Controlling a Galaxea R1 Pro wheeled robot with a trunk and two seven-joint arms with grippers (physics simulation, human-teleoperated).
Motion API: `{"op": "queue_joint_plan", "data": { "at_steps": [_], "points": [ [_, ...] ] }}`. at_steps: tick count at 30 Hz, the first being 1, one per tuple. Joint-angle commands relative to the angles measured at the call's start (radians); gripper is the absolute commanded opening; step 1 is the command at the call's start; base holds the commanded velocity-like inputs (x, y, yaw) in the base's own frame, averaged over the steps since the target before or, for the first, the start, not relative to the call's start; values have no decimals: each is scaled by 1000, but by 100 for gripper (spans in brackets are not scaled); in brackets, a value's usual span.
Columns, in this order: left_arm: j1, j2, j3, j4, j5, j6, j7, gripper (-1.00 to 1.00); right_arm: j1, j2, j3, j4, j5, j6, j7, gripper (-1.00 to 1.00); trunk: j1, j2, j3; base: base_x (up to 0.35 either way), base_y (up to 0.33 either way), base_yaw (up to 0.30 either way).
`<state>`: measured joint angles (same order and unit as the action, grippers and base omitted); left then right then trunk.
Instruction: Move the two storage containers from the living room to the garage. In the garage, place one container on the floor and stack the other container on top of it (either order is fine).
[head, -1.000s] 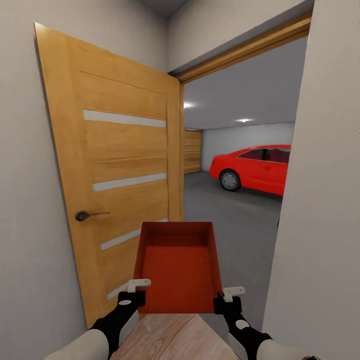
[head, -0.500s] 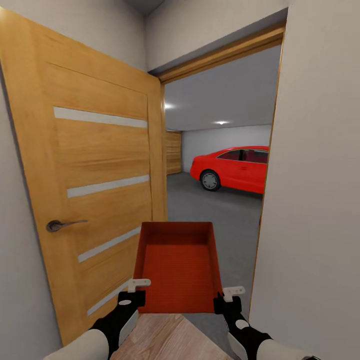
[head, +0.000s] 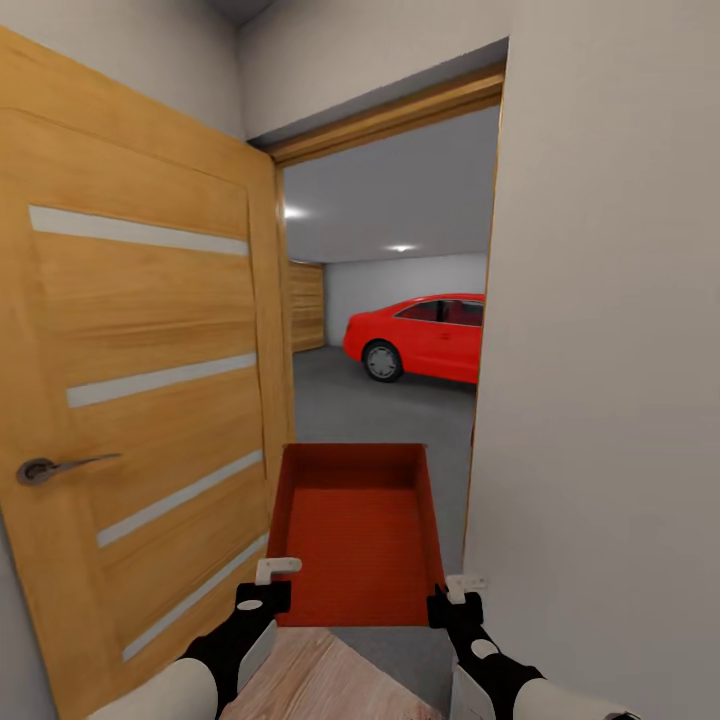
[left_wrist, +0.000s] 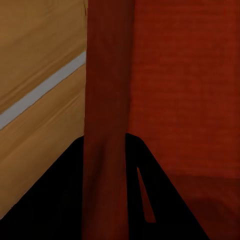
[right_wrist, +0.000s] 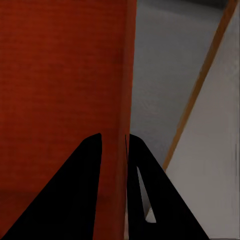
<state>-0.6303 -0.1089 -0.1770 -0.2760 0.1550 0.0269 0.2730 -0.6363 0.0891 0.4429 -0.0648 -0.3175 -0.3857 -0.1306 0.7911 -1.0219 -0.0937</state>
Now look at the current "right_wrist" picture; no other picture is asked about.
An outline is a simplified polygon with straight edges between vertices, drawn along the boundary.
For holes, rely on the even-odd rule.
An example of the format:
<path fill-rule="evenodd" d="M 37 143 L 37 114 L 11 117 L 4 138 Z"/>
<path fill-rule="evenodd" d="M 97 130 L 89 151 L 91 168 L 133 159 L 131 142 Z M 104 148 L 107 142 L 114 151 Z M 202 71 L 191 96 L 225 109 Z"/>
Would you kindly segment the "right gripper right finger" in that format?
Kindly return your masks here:
<path fill-rule="evenodd" d="M 127 161 L 129 240 L 210 240 L 145 142 L 131 133 Z M 145 219 L 137 167 L 156 223 Z"/>

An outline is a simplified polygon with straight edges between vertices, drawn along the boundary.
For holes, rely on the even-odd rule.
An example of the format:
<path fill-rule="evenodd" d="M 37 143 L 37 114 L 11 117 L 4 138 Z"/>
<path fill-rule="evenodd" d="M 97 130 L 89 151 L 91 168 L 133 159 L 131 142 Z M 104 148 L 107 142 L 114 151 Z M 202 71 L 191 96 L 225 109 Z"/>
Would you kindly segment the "storage box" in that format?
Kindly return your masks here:
<path fill-rule="evenodd" d="M 124 240 L 137 0 L 0 0 L 0 240 L 101 133 L 92 240 Z"/>

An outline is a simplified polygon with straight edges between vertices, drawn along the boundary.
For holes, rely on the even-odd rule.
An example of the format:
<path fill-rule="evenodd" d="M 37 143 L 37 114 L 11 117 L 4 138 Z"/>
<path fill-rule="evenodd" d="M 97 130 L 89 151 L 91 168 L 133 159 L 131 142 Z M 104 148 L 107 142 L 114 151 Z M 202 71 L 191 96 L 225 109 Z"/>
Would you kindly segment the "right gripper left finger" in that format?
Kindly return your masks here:
<path fill-rule="evenodd" d="M 93 240 L 102 134 L 82 141 L 1 240 Z"/>

